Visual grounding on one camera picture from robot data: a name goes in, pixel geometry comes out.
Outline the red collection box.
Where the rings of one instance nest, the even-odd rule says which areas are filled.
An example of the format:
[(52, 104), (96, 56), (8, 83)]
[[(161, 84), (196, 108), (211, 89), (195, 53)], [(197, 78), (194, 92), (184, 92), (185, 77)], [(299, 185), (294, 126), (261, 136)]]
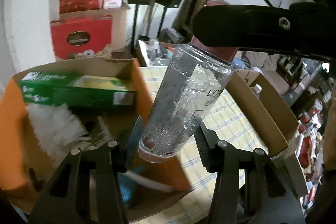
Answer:
[(109, 15), (52, 21), (54, 54), (60, 59), (93, 57), (112, 41), (113, 19)]

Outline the large brown cardboard box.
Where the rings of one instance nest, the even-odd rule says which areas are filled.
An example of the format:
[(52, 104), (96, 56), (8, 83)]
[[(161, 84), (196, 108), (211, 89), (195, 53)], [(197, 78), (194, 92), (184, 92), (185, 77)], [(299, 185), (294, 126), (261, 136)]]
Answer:
[(108, 51), (112, 53), (123, 52), (126, 45), (126, 26), (127, 26), (127, 16), (130, 7), (128, 5), (123, 5), (119, 8), (113, 9), (101, 9), (101, 10), (87, 10), (87, 11), (77, 11), (60, 14), (60, 20), (68, 20), (73, 18), (81, 18), (88, 16), (104, 16), (110, 15), (113, 19), (112, 22), (112, 37)]

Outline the clear bottle pink cap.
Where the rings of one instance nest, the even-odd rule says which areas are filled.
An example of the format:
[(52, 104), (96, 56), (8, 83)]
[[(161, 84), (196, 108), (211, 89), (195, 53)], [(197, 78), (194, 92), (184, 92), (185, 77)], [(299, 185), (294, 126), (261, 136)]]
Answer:
[(221, 1), (209, 1), (193, 20), (193, 37), (174, 48), (138, 144), (152, 163), (174, 157), (197, 131), (228, 84), (236, 48), (224, 47)]

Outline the teal cup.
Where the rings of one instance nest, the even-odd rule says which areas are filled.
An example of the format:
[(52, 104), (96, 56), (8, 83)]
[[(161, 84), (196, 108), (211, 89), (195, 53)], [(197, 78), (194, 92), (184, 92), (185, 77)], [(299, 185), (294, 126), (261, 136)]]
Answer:
[(133, 199), (134, 192), (138, 188), (139, 183), (129, 178), (126, 173), (118, 173), (117, 175), (123, 204), (125, 208), (129, 208)]

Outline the green toothpaste box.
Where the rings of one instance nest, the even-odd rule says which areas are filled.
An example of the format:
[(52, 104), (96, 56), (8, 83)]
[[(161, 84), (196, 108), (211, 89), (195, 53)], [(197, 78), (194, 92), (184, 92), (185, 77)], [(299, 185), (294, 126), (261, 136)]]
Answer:
[(38, 105), (112, 109), (134, 104), (128, 80), (69, 73), (30, 72), (19, 83), (23, 100)]

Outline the brown sofa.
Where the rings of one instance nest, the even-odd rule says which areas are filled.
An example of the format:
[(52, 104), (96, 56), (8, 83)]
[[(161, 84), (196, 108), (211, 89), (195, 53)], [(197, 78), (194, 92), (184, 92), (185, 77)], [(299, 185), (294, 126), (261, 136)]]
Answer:
[(224, 0), (184, 0), (174, 19), (172, 28), (178, 31), (185, 39), (190, 39), (193, 36), (194, 17), (208, 2), (211, 5), (229, 5)]

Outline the brown cardboard box right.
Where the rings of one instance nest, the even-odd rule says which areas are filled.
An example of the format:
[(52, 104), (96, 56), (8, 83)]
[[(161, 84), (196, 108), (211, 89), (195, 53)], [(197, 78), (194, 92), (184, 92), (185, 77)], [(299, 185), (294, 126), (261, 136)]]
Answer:
[(288, 147), (298, 130), (298, 120), (261, 73), (237, 69), (226, 90), (268, 148), (269, 156)]

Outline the white feather duster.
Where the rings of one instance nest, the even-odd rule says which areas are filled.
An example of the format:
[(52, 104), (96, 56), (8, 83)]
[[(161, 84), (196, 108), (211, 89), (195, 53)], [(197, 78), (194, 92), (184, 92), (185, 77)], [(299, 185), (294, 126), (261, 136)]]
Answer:
[(39, 147), (56, 165), (74, 148), (94, 150), (112, 140), (101, 116), (95, 120), (97, 129), (88, 131), (66, 104), (50, 106), (30, 103), (26, 110)]

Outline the orange cardboard box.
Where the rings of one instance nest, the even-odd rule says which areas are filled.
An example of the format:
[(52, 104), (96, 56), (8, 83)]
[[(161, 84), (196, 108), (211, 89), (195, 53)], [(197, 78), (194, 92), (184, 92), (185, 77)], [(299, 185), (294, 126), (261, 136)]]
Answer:
[(179, 160), (137, 153), (152, 100), (136, 59), (60, 61), (1, 98), (1, 223), (131, 223), (191, 192)]

